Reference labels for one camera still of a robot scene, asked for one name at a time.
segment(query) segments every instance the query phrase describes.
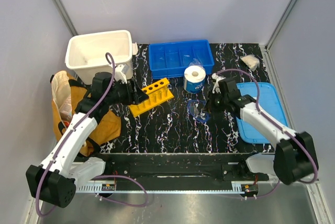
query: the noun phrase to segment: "blue tray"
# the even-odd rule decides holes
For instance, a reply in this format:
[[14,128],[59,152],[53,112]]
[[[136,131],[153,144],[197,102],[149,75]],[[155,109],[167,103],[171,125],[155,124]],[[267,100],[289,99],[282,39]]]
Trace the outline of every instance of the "blue tray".
[[[272,117],[280,123],[287,126],[285,114],[278,98],[276,88],[269,83],[258,83],[260,86],[260,105]],[[257,97],[257,89],[254,83],[240,83],[237,88],[241,91],[241,95],[249,94],[252,97]],[[253,126],[237,118],[237,125],[240,131],[241,138],[250,144],[268,144],[263,135],[261,135]]]
[[211,74],[213,56],[207,40],[154,43],[149,45],[149,65],[153,79],[184,76],[192,62],[199,62]]

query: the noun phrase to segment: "marble pattern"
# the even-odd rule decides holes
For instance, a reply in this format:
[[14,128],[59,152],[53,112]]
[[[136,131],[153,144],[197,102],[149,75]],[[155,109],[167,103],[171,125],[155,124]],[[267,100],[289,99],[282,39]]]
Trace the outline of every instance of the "marble pattern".
[[[270,82],[258,44],[229,43],[211,44],[215,66],[213,72],[222,69],[241,69],[257,81]],[[239,59],[254,54],[260,59],[260,67],[251,72]],[[133,57],[134,76],[140,87],[153,83],[149,68],[148,44],[139,44],[139,52]],[[250,82],[239,73],[225,73],[237,82]],[[174,99],[134,118],[127,106],[112,106],[121,117],[120,137],[102,145],[102,153],[250,153],[272,151],[269,144],[248,144],[239,136],[236,119],[230,113],[212,116],[206,123],[196,121],[187,109],[191,99],[206,100],[213,84],[209,76],[205,87],[198,94],[183,89],[183,78],[171,78],[169,88]]]

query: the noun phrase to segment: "white container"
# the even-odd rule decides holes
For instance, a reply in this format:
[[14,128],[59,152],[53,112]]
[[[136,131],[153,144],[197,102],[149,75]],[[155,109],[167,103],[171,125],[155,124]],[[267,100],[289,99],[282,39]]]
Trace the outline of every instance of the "white container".
[[125,74],[127,79],[132,78],[132,55],[137,54],[137,46],[136,52],[133,52],[131,35],[127,30],[72,37],[66,51],[66,67],[74,70],[85,84],[92,84],[96,73],[113,72],[105,58],[106,52],[113,56],[115,65],[128,65],[129,69]]

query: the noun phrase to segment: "light blue tray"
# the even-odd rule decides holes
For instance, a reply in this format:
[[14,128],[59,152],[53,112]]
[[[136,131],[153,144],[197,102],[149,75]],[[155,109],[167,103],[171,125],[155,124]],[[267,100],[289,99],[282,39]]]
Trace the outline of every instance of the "light blue tray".
[[[260,87],[260,105],[272,117],[277,119],[280,123],[287,126],[285,114],[278,98],[276,88],[270,83],[258,83]],[[257,97],[257,89],[254,83],[240,83],[237,88],[241,91],[241,95],[249,94],[252,97]],[[268,144],[263,135],[261,135],[253,126],[237,118],[237,125],[239,128],[241,138],[250,144]]]

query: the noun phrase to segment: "gray wall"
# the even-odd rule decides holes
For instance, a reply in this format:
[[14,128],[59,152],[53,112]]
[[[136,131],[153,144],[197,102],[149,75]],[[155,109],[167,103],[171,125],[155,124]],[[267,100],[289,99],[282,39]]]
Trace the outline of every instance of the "gray wall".
[[0,222],[20,223],[25,172],[55,143],[49,79],[65,68],[70,33],[52,0],[0,0],[0,7]]
[[335,2],[299,0],[270,49],[294,125],[314,138],[335,217]]
[[267,43],[289,0],[62,0],[77,31],[128,29],[142,43]]

